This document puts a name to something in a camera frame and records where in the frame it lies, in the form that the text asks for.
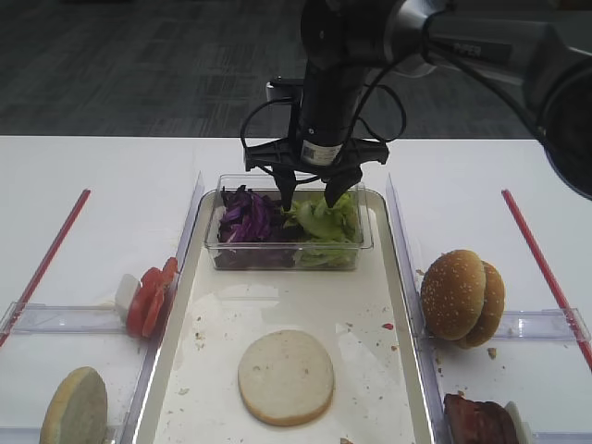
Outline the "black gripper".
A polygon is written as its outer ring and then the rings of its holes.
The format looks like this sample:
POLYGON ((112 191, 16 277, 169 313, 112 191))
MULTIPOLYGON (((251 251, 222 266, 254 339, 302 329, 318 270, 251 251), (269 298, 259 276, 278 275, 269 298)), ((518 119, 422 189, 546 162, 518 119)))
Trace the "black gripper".
POLYGON ((334 207, 344 193, 361 181, 361 164, 387 162, 385 143, 352 137, 368 72, 369 68, 355 65, 321 69, 309 61, 301 98, 271 101, 274 105, 293 106, 296 116, 290 120, 288 135, 260 145, 243 146, 245 169, 260 168, 272 174, 285 211, 291 209, 297 186, 295 171, 322 178, 327 206, 334 207))

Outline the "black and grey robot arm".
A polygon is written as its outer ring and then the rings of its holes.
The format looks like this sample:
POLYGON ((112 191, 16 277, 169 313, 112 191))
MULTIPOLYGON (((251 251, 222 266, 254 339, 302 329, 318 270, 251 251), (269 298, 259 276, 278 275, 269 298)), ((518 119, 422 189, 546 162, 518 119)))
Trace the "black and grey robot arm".
POLYGON ((391 71, 417 78, 458 69, 495 93, 543 146, 556 174, 591 193, 591 14, 585 9, 462 11, 451 1, 308 1, 304 77, 279 80, 285 138, 245 145, 244 165, 273 177, 284 207, 298 186, 325 183, 333 205, 386 141, 353 137, 370 93, 391 71))

